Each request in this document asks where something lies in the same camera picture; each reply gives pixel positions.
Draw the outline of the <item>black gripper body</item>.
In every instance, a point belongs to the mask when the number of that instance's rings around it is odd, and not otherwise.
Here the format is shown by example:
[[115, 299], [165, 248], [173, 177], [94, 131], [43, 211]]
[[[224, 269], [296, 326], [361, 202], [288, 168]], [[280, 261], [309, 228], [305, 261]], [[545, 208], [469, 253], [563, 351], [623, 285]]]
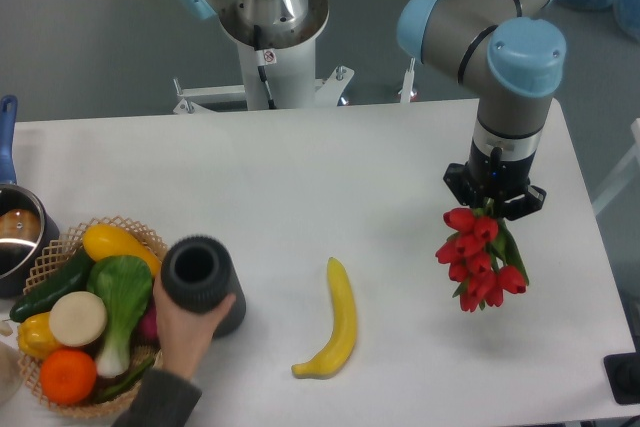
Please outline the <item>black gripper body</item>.
[[508, 160], [506, 151], [501, 147], [491, 147], [486, 154], [472, 143], [469, 158], [463, 165], [468, 166], [470, 175], [480, 190], [480, 205], [467, 207], [486, 208], [490, 216], [502, 218], [502, 205], [522, 194], [528, 185], [532, 185], [529, 172], [533, 159], [534, 155]]

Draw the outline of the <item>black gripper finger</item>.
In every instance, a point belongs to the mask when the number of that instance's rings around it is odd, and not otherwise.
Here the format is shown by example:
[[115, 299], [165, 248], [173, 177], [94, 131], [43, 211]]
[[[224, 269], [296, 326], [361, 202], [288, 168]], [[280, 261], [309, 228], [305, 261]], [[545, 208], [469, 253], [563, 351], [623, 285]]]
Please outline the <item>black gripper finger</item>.
[[540, 211], [546, 200], [546, 191], [538, 186], [528, 185], [522, 194], [509, 199], [502, 205], [501, 217], [518, 220]]
[[460, 205], [480, 205], [480, 190], [467, 165], [451, 163], [445, 171], [444, 182]]

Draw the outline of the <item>person's bare hand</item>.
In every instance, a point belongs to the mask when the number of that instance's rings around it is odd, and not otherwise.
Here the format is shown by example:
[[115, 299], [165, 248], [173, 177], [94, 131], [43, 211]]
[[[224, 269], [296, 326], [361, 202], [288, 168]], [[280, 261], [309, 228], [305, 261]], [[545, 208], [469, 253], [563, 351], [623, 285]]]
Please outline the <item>person's bare hand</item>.
[[207, 353], [214, 333], [235, 304], [228, 294], [213, 310], [198, 314], [182, 309], [165, 291], [160, 277], [153, 288], [163, 369], [191, 381]]

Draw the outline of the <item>grey sleeved forearm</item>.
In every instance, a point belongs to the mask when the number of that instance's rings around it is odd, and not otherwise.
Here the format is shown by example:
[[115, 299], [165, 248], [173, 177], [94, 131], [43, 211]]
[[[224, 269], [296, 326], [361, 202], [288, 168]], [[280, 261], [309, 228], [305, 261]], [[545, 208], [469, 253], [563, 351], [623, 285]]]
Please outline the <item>grey sleeved forearm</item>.
[[202, 396], [202, 390], [164, 369], [151, 368], [128, 409], [112, 423], [115, 427], [182, 427]]

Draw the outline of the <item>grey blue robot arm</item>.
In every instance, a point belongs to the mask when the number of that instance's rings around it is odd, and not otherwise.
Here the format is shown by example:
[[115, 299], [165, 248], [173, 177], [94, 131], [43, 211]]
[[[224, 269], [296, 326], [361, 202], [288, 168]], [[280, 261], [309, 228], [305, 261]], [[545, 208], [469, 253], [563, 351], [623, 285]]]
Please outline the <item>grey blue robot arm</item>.
[[[338, 101], [348, 72], [315, 75], [315, 41], [327, 0], [179, 0], [218, 18], [235, 42], [251, 110]], [[410, 0], [396, 27], [401, 49], [454, 78], [478, 98], [468, 160], [444, 175], [457, 201], [516, 220], [540, 210], [545, 192], [529, 172], [563, 75], [566, 41], [538, 18], [553, 0]]]

